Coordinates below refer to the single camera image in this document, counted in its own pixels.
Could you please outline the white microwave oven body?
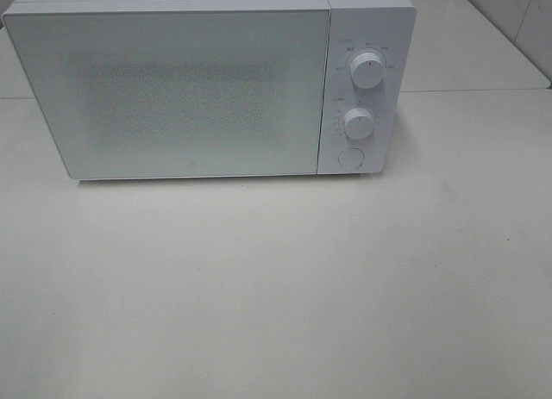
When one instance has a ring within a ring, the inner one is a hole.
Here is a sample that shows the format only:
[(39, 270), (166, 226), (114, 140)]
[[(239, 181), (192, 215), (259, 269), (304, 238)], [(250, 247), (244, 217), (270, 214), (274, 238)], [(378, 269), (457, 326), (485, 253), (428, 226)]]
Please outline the white microwave oven body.
[[(2, 21), (9, 35), (5, 19), (19, 14), (307, 10), (325, 10), (329, 14), (317, 170), (312, 174), (186, 178), (378, 173), (383, 169), (392, 137), (398, 94), (417, 16), (411, 0), (15, 0), (3, 12)], [(369, 49), (380, 52), (385, 58), (385, 76), (372, 89), (358, 89), (351, 80), (349, 61), (355, 54)], [(343, 117), (354, 108), (373, 112), (374, 130), (366, 139), (352, 140), (345, 135)], [(340, 153), (348, 148), (364, 152), (364, 163), (359, 170), (345, 170), (339, 165)]]

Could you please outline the white microwave knob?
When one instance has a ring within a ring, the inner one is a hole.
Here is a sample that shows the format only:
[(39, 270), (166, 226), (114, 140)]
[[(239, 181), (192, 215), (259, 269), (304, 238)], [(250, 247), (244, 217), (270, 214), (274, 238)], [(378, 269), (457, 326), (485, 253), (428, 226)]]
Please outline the white microwave knob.
[(375, 125), (373, 112), (369, 109), (354, 108), (343, 117), (345, 135), (352, 140), (363, 140), (369, 137)]
[(358, 89), (369, 90), (376, 87), (383, 81), (385, 71), (385, 58), (373, 49), (357, 53), (349, 61), (351, 80)]

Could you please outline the white microwave door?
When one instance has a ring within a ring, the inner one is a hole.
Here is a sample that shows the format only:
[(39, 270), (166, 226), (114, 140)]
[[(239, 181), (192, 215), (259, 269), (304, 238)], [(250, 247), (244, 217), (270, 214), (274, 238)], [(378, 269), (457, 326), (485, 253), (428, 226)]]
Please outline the white microwave door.
[(325, 10), (9, 15), (71, 178), (312, 174)]

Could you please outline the round white door button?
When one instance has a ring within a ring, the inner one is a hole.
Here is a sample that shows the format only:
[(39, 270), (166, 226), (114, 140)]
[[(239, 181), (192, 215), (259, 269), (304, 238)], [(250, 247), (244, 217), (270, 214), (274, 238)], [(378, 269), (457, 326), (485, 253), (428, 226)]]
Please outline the round white door button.
[(359, 170), (365, 159), (364, 152), (359, 148), (348, 148), (340, 153), (338, 157), (339, 165), (350, 171)]

